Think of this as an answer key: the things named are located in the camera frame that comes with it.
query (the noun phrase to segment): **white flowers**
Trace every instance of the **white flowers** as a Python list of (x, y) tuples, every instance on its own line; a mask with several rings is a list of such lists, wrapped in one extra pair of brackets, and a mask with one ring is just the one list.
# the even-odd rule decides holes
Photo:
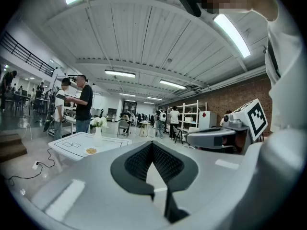
[(91, 125), (98, 128), (108, 128), (105, 117), (96, 117), (91, 121)]

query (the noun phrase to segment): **balcony railing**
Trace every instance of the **balcony railing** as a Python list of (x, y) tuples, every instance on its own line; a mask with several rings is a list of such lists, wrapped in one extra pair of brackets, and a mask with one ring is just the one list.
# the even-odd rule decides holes
[(25, 63), (52, 77), (54, 68), (43, 62), (40, 58), (32, 54), (21, 44), (19, 44), (8, 32), (4, 33), (3, 37), (1, 38), (0, 44), (11, 54), (17, 56)]

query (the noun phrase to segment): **red brick wall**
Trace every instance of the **red brick wall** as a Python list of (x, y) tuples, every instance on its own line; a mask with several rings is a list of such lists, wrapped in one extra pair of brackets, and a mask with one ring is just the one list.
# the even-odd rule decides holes
[(217, 125), (219, 125), (227, 110), (234, 111), (243, 104), (258, 98), (269, 123), (263, 134), (268, 136), (271, 133), (270, 127), (272, 118), (272, 100), (269, 96), (270, 89), (271, 82), (268, 76), (263, 74), (215, 91), (169, 103), (162, 107), (167, 108), (167, 106), (182, 105), (183, 103), (192, 104), (195, 103), (196, 100), (199, 100), (201, 103), (207, 102), (207, 111), (212, 111), (217, 114)]

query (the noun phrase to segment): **bowl of food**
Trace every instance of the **bowl of food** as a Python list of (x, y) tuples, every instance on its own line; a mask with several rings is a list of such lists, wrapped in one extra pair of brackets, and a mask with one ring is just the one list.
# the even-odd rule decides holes
[(86, 155), (93, 155), (93, 154), (97, 153), (97, 149), (92, 148), (92, 147), (84, 148), (84, 153)]

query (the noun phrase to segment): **small plate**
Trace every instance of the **small plate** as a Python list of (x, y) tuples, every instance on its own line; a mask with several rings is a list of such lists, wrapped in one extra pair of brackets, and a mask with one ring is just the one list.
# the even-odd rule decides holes
[(94, 154), (97, 154), (97, 153), (98, 153), (98, 149), (95, 148), (94, 146), (92, 146), (92, 147), (86, 147), (86, 148), (84, 148), (83, 152), (84, 152), (86, 155), (94, 155), (94, 154), (89, 154), (89, 153), (86, 152), (86, 150), (89, 149), (89, 148), (96, 149), (96, 153), (94, 153)]

